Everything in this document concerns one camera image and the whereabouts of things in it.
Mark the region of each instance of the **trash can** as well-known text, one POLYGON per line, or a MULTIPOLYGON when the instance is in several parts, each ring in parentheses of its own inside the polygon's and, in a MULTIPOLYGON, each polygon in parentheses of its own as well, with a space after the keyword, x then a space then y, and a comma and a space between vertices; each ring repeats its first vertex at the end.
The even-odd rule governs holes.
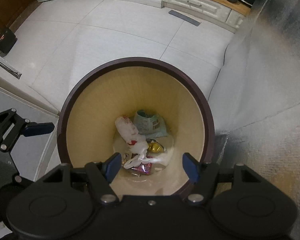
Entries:
POLYGON ((159 114, 173 137, 168 166, 148 176, 120 170, 111 187, 118 195, 171 195, 191 187, 182 155, 210 161, 214 124, 207 100, 182 71, 160 60, 130 57, 105 63, 68 95, 58 122, 60 160, 73 167, 105 161, 114 153, 114 121, 139 109, 159 114))

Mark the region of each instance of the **silver bolt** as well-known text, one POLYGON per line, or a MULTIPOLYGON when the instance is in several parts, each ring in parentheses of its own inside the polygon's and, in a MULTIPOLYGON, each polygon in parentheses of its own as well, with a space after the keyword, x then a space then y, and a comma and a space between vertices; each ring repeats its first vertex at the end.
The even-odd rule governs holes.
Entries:
POLYGON ((7 149, 7 146, 5 144, 0 145, 0 149, 5 151, 7 149))
POLYGON ((201 202, 204 199, 204 197, 200 194, 190 194, 188 196, 188 200, 192 203, 198 203, 201 202))
POLYGON ((105 195, 102 195, 101 198, 100 198, 100 200, 103 203, 112 203, 116 199, 117 199, 117 197, 115 195, 112 195, 112 194, 105 194, 105 195))
POLYGON ((154 206, 154 205, 156 204, 156 201, 154 201, 154 200, 149 200, 149 201, 148 201, 148 204, 149 204, 150 206, 154 206))
POLYGON ((20 176, 15 176, 14 177, 14 180, 17 182, 17 183, 21 183, 21 181, 22 181, 22 178, 20 177, 20 176))

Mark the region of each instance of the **drawer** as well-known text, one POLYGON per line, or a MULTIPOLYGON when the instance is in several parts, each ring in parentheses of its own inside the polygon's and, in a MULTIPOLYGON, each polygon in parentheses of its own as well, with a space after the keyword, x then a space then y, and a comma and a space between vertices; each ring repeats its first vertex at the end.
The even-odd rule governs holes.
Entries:
POLYGON ((212 0, 163 0, 226 22, 231 9, 212 0))
POLYGON ((238 29, 240 24, 243 22, 244 18, 245 18, 244 15, 242 15, 234 10, 231 10, 229 17, 226 21, 226 24, 238 29))

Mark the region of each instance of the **metal handle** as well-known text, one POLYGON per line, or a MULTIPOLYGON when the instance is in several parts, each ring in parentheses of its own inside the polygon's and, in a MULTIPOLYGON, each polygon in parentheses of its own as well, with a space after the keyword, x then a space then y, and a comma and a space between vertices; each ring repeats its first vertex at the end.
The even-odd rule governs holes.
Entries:
POLYGON ((199 5, 199 4, 191 3, 191 2, 189 2, 189 0, 187 1, 187 3, 190 4, 190 5, 196 5, 196 6, 199 6, 199 7, 202 6, 202 4, 199 5))

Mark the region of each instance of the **tile floor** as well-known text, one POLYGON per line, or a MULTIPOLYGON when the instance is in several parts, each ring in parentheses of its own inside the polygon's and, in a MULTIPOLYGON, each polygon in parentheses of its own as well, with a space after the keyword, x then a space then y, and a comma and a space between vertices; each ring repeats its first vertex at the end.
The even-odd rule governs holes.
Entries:
POLYGON ((208 97, 233 33, 197 18, 196 27, 169 10, 119 0, 44 2, 16 31, 5 59, 59 110, 83 76, 122 57, 168 62, 208 97))

